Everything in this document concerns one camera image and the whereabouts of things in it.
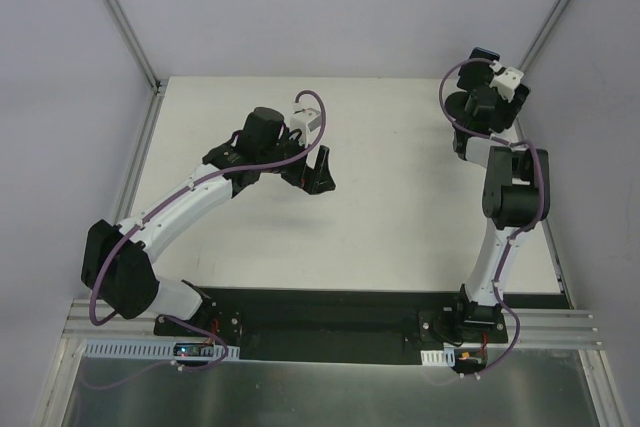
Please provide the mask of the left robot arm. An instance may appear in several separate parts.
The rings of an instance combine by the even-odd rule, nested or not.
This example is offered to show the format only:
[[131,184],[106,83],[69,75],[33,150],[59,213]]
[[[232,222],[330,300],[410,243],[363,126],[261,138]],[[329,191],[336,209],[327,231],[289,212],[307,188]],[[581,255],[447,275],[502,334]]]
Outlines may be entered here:
[[280,176],[309,195],[334,190],[329,150],[320,139],[322,110],[301,108],[290,118],[257,107],[242,129],[211,149],[178,187],[149,209],[117,224],[96,222],[88,231],[81,280],[93,301],[130,320],[145,312],[167,314],[188,335],[204,334],[211,312],[186,282],[153,270],[162,252],[209,211],[234,199],[264,173]]

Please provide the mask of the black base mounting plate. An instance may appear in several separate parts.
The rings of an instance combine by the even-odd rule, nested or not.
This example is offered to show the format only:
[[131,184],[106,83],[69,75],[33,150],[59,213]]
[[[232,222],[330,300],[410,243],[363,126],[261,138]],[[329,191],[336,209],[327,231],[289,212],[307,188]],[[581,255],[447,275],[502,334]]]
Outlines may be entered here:
[[417,365],[447,345],[507,343],[507,316],[463,330],[454,292],[205,287],[187,324],[214,332],[243,360]]

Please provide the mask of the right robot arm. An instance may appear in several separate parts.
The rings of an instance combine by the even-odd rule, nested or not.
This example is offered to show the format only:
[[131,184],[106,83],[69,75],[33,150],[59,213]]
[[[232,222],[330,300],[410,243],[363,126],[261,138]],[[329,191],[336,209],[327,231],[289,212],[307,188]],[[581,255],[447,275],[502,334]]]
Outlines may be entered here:
[[481,207],[487,219],[476,264],[447,321],[447,334],[460,345],[503,322],[504,281],[528,233],[549,213],[550,187],[546,150],[499,137],[512,126],[530,89],[517,87],[508,101],[486,82],[460,81],[457,88],[445,101],[454,119],[453,150],[485,169]]

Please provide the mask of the black round-base phone stand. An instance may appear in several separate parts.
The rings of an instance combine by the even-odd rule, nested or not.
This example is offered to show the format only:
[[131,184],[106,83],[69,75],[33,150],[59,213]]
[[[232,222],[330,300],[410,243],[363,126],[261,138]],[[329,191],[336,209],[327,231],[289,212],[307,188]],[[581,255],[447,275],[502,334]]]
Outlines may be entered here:
[[479,86],[469,92],[458,88],[446,98],[445,110],[460,125],[469,122],[488,124],[498,100],[498,93],[489,85]]

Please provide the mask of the left aluminium frame post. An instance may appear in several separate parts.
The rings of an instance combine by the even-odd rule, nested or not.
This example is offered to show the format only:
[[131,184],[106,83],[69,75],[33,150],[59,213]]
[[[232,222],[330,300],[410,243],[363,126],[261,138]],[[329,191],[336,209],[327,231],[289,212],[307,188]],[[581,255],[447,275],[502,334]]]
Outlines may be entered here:
[[164,87],[163,80],[153,68],[120,0],[102,0],[102,2],[146,83],[154,93],[160,92]]

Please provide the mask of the right aluminium frame post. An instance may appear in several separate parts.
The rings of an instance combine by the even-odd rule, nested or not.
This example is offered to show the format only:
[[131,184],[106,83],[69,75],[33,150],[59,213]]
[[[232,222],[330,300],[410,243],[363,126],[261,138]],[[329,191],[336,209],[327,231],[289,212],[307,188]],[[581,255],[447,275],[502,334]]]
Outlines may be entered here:
[[531,74],[542,55],[546,45],[550,41],[554,31],[559,26],[562,18],[568,11],[573,0],[554,0],[550,9],[543,18],[532,41],[525,50],[518,69],[524,72],[525,85],[531,86]]

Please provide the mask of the blue-edged black phone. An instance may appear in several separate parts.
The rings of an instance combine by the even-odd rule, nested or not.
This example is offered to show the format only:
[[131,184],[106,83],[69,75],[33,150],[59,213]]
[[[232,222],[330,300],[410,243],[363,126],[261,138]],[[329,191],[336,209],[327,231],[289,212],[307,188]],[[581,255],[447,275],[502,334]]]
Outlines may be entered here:
[[490,65],[499,60],[498,53],[475,47],[469,56],[469,62],[459,68],[456,86],[469,92],[479,86],[489,85],[494,76]]

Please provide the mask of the aluminium frame post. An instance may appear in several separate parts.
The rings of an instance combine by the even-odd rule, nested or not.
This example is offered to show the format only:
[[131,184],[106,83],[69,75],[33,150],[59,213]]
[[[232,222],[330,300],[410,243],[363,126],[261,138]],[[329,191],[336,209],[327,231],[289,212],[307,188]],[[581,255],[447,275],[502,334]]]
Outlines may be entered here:
[[542,55],[546,45],[550,41],[554,31],[559,26],[562,18],[568,11],[573,0],[554,0],[550,9],[543,18],[532,41],[525,50],[518,69],[524,72],[525,85],[531,86],[531,74]]
[[163,80],[153,68],[120,0],[102,0],[102,2],[146,83],[154,93],[160,92],[164,87]]

